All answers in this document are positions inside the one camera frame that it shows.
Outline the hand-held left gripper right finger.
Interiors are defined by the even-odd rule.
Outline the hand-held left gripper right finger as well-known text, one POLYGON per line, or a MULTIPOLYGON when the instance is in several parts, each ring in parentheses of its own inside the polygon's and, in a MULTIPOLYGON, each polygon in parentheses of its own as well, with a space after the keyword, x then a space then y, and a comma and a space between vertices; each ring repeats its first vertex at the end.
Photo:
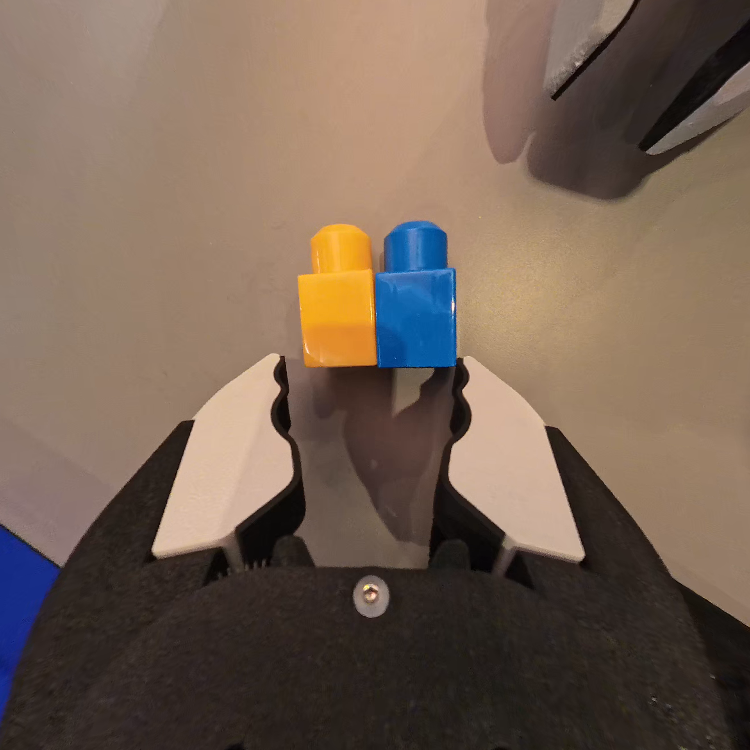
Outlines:
POLYGON ((584 545, 544 420, 474 357, 457 360, 452 396, 430 564, 451 540, 466 546, 475 571, 505 574, 520 553, 582 563, 584 545))

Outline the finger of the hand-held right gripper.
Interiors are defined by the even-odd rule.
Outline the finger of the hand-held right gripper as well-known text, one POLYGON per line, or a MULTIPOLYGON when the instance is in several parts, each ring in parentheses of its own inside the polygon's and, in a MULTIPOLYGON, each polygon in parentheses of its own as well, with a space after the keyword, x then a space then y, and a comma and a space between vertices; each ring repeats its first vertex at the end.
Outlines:
POLYGON ((699 66, 641 137, 648 155, 668 152, 748 107, 749 33, 736 32, 699 66))
POLYGON ((606 48, 637 1, 559 1, 545 66, 544 90, 558 99, 606 48))

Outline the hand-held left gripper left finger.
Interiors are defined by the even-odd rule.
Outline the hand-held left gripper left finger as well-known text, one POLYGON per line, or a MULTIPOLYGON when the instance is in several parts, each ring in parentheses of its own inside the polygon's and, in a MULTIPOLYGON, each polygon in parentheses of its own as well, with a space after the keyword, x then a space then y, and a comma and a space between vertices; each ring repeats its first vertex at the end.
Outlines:
POLYGON ((241 571, 270 563, 305 518, 302 463, 290 435, 286 360, 271 353, 196 413, 152 555, 222 550, 241 571))

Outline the blue one-stud block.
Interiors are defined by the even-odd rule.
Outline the blue one-stud block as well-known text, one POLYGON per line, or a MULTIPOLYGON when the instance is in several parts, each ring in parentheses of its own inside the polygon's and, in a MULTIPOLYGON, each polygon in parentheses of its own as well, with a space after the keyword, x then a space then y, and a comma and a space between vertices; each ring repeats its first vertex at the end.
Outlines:
POLYGON ((455 367, 456 292, 443 229, 415 220, 391 230, 374 279, 378 367, 455 367))

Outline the orange one-stud block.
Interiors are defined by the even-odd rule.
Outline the orange one-stud block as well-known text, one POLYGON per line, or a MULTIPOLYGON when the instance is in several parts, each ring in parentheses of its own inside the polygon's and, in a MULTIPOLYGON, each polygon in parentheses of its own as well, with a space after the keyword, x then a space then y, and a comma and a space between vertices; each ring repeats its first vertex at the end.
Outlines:
POLYGON ((305 366, 375 366, 376 305, 370 237, 351 224, 323 227, 311 239, 311 262, 312 273, 298 277, 305 366))

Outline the blue plastic bin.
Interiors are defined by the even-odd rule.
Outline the blue plastic bin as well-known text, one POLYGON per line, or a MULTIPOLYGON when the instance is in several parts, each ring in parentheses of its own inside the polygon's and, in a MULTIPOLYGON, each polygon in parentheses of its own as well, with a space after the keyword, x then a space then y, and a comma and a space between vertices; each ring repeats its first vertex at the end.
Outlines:
POLYGON ((59 567, 6 527, 1 527, 1 711, 42 602, 59 567))

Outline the grey desk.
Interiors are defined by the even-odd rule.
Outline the grey desk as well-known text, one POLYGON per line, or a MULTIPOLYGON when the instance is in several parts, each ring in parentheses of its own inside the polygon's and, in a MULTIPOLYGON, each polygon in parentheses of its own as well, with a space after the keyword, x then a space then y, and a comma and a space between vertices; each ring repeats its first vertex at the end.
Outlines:
POLYGON ((448 376, 302 363, 310 239, 448 235, 471 355, 748 622, 748 111, 638 144, 748 2, 639 2, 557 100, 556 2, 2 2, 2 525, 59 565, 288 361, 325 566, 426 563, 448 376))

